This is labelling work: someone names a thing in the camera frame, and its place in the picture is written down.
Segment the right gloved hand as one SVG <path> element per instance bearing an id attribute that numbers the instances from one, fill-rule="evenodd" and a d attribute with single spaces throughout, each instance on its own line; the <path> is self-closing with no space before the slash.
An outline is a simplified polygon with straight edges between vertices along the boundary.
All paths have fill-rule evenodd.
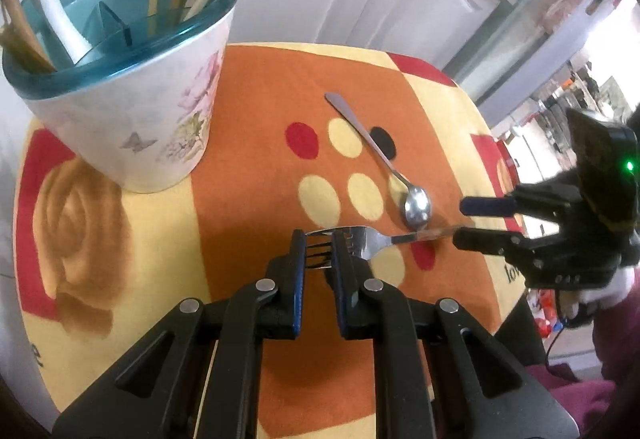
<path id="1" fill-rule="evenodd" d="M 639 266 L 624 267 L 616 271 L 605 287 L 556 291 L 556 310 L 564 327 L 577 329 L 592 322 L 600 310 L 610 309 L 625 300 L 636 283 Z"/>

